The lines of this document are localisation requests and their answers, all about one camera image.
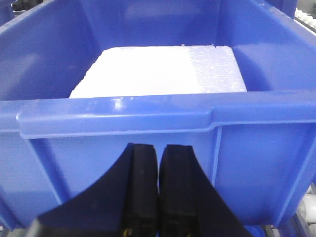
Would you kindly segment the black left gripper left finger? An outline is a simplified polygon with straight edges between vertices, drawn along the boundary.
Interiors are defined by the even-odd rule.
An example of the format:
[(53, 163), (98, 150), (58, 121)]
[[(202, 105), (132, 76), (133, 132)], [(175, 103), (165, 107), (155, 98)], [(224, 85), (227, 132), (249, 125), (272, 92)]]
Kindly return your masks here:
[(31, 237), (154, 237), (158, 164), (152, 145), (127, 144), (95, 183), (36, 217)]

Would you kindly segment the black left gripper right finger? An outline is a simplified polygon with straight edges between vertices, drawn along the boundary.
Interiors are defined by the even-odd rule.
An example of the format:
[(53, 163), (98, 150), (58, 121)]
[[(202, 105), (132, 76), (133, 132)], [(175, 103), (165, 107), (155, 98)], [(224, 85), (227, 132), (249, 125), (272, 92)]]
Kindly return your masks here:
[(167, 145), (159, 169), (161, 237), (250, 237), (201, 168), (192, 146)]

